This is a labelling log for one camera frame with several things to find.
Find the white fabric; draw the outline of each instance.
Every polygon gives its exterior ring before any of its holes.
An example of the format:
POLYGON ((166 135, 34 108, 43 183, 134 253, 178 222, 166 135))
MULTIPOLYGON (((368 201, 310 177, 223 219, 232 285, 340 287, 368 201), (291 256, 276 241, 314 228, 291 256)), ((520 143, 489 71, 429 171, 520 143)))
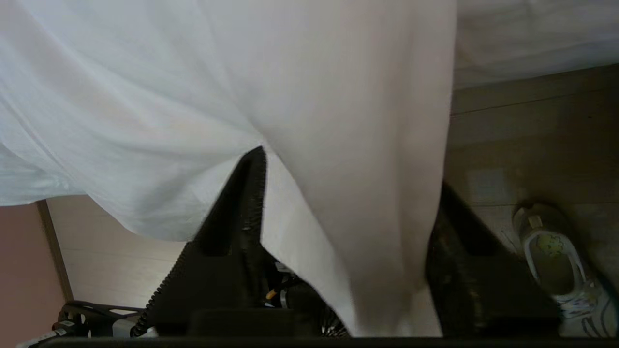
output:
POLYGON ((619 62, 619 1, 459 0, 455 88, 619 62))
MULTIPOLYGON (((187 240, 262 145, 263 245, 353 334, 440 334, 423 263, 453 2, 0 1, 0 204, 85 193, 187 240)), ((460 28, 474 69, 507 59, 460 28)))

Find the shoe insole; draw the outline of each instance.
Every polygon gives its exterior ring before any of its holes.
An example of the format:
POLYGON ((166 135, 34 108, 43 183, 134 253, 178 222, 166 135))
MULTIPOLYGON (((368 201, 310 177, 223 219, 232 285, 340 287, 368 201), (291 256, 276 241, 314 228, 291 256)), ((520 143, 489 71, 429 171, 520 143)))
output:
POLYGON ((548 243, 548 236, 539 236, 530 244, 540 286, 552 295, 569 294, 574 289, 572 264, 561 249, 558 250, 556 244, 548 243))

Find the white sheet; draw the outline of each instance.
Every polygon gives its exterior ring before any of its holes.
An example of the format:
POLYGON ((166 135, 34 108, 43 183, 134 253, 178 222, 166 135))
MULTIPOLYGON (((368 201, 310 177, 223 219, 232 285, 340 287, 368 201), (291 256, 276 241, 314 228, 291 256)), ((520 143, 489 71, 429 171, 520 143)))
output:
POLYGON ((619 1, 459 0, 455 88, 619 62, 619 1))
MULTIPOLYGON (((508 2, 465 2, 461 84, 553 72, 492 49, 519 33, 483 30, 508 2)), ((2 0, 0 204, 85 193, 187 240, 262 145, 263 245, 354 335, 439 335, 423 263, 455 41, 451 1, 2 0)))

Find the sneaker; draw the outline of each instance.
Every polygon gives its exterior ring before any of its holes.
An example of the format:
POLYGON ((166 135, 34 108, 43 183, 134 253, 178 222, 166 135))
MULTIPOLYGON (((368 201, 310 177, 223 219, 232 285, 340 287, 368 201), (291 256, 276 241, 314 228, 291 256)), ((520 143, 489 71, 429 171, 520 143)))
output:
POLYGON ((617 337, 616 292, 579 254, 563 214, 544 204, 522 207, 514 215, 514 229, 531 274, 561 311, 559 335, 617 337))

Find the pink wall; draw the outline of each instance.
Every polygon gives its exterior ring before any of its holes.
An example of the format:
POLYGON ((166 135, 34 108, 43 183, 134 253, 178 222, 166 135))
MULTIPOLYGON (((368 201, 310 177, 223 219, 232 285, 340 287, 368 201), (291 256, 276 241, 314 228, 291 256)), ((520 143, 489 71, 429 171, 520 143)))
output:
POLYGON ((48 332, 63 304, 37 206, 0 207, 0 347, 48 332))

